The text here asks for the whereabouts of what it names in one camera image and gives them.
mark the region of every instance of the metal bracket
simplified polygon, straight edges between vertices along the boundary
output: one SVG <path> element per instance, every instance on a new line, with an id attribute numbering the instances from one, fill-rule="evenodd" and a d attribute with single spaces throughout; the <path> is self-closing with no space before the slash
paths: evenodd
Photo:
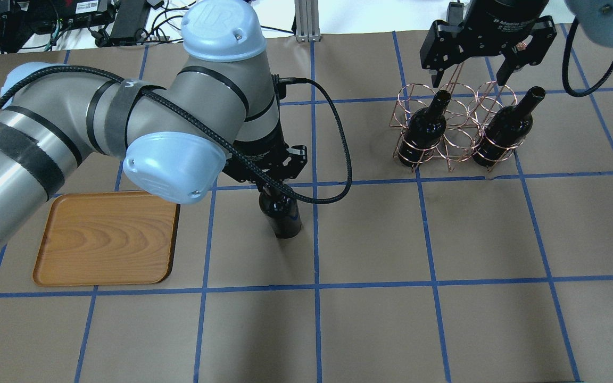
<path id="1" fill-rule="evenodd" d="M 297 42 L 321 41 L 318 0 L 295 0 L 295 24 Z"/>

